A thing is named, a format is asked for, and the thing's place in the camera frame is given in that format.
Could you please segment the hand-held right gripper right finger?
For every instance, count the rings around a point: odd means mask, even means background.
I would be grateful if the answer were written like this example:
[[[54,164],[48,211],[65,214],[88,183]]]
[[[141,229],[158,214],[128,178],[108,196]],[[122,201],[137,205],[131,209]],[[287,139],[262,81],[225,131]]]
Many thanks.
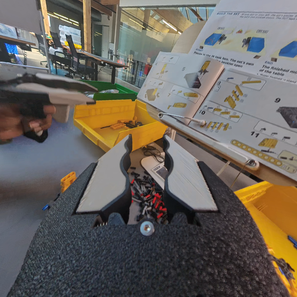
[[[165,177],[163,199],[168,213],[217,212],[218,207],[198,160],[168,135],[163,137]]]

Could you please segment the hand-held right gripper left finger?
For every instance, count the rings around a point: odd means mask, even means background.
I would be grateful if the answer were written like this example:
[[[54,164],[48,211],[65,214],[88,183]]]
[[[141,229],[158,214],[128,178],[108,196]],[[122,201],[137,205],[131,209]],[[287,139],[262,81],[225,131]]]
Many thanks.
[[[77,214],[129,214],[131,152],[132,135],[128,135],[97,161],[76,209]]]

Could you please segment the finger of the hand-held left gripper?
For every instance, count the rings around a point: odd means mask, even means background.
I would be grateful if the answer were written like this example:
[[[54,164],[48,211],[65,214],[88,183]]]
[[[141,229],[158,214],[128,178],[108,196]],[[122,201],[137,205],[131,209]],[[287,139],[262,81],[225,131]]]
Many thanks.
[[[0,86],[12,86],[24,83],[41,84],[51,88],[62,88],[66,90],[76,90],[80,92],[98,92],[98,89],[90,84],[87,84],[81,80],[75,80],[69,77],[63,77],[58,75],[50,75],[43,73],[17,75],[12,79],[1,79]]]
[[[76,90],[53,88],[37,83],[1,86],[1,104],[15,105],[26,119],[45,119],[44,106],[54,106],[58,121],[68,120],[68,109],[76,105],[95,105],[93,98]]]

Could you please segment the yellow lego panel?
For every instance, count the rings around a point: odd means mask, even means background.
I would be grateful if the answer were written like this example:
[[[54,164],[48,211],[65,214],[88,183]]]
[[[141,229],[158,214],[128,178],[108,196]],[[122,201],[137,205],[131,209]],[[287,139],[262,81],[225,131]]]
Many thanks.
[[[70,172],[60,180],[61,193],[64,193],[76,180],[76,172]]]

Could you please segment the yellow storage bin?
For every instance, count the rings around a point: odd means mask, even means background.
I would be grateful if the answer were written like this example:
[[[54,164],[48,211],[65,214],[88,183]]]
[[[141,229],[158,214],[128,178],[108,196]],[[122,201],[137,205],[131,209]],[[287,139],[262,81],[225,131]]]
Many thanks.
[[[118,120],[137,119],[143,126],[132,129],[100,129],[116,124]],[[168,128],[153,119],[146,109],[146,104],[130,99],[97,101],[95,105],[75,106],[74,125],[95,145],[108,152],[125,136],[132,135],[132,151],[161,139]]]
[[[234,193],[250,212],[264,241],[271,232],[283,232],[297,240],[296,187],[263,181]]]

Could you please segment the heap of grey lego pieces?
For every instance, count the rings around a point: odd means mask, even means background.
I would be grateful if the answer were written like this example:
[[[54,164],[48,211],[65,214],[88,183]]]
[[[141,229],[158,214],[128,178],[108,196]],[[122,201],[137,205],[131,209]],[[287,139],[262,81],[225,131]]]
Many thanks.
[[[283,232],[271,232],[265,241],[277,275],[290,295],[296,296],[296,241]]]

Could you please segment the pile of loose lego pieces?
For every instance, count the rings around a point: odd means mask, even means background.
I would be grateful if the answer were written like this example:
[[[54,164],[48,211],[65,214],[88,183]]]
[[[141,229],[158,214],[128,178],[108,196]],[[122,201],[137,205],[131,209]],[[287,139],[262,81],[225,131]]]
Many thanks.
[[[147,171],[140,174],[135,167],[130,167],[128,174],[132,194],[129,223],[136,224],[148,219],[156,224],[167,225],[168,210],[161,186]]]

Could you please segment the heap of yellow lego parts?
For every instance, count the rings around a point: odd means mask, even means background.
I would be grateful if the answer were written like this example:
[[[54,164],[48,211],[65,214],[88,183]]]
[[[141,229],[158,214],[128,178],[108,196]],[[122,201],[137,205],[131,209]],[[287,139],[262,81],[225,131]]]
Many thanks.
[[[105,127],[101,127],[100,129],[110,128],[112,130],[118,130],[118,129],[132,129],[132,128],[138,128],[143,126],[143,123],[140,121],[137,121],[137,119],[133,120],[118,120],[116,124],[108,125]]]

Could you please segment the open lego instruction manual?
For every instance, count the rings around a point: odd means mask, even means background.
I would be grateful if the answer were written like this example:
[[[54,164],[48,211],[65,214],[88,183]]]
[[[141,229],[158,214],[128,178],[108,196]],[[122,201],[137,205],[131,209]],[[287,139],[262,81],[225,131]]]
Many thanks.
[[[210,57],[160,52],[138,98],[164,113],[205,120],[194,130],[296,181],[296,85]]]

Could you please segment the black office chair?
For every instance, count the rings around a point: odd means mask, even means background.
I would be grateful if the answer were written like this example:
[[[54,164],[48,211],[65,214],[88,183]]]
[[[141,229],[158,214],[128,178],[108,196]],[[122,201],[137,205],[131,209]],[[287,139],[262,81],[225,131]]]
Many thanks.
[[[95,77],[95,69],[88,65],[89,58],[77,52],[71,35],[65,35],[66,41],[71,51],[71,69],[73,72],[82,77],[84,80],[89,80]]]
[[[62,48],[58,34],[50,31],[50,35],[53,41],[53,45],[49,47],[52,63],[56,65],[56,68],[57,66],[60,66],[60,68],[69,68],[71,64],[70,55]]]

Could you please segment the white stand base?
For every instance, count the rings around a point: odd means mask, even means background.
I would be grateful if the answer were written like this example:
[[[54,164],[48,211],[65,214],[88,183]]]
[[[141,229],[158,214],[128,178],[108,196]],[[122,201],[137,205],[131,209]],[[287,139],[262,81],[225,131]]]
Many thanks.
[[[149,173],[155,182],[162,188],[165,187],[165,179],[168,170],[164,165],[165,153],[161,153],[158,158],[154,156],[145,157],[141,160],[142,167]]]

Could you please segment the white document stand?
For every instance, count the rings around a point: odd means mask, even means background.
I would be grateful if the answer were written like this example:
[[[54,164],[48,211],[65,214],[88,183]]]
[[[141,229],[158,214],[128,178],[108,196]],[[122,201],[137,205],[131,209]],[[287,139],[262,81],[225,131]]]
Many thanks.
[[[235,164],[245,165],[248,170],[257,171],[260,168],[260,163],[254,157],[248,157],[247,154],[243,154],[231,148],[230,145],[218,142],[196,130],[188,127],[181,121],[177,120],[175,117],[164,114],[162,117],[159,117],[158,114],[161,112],[150,104],[146,104],[146,109],[149,115],[155,120],[167,125],[176,132],[186,136],[195,143],[202,145],[203,147],[211,150],[212,152],[224,157],[229,161],[233,161]]]

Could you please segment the wooden office desk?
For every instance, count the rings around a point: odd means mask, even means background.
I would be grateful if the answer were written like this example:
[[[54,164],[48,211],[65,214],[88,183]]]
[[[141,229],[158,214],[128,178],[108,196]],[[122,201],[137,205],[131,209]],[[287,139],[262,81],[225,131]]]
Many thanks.
[[[98,55],[91,54],[85,50],[77,50],[77,53],[88,57],[91,60],[91,62],[95,65],[95,76],[94,76],[95,79],[94,80],[96,80],[96,81],[98,80],[98,66],[105,67],[106,65],[109,65],[111,67],[111,69],[112,69],[111,83],[112,84],[115,84],[116,69],[117,68],[128,68],[128,65],[126,65],[126,64],[121,64],[121,63],[115,62],[111,59],[103,58]]]

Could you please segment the metal gooseneck page holder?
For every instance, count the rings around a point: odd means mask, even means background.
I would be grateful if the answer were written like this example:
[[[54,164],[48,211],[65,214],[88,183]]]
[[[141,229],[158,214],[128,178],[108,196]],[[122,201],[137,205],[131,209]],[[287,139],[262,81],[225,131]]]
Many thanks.
[[[199,120],[199,119],[196,119],[196,118],[190,118],[190,117],[185,117],[185,116],[180,116],[180,115],[170,114],[170,113],[164,113],[164,112],[158,113],[158,118],[162,118],[164,115],[171,116],[171,117],[178,117],[178,118],[188,119],[190,121],[193,121],[193,122],[197,123],[200,126],[204,126],[206,124],[205,120]]]

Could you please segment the printed task instruction sheet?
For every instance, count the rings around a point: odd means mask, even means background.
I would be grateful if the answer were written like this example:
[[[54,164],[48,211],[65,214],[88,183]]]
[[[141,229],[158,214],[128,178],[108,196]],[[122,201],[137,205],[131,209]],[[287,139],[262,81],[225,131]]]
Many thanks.
[[[296,84],[297,1],[220,1],[189,54],[216,59],[225,68]]]

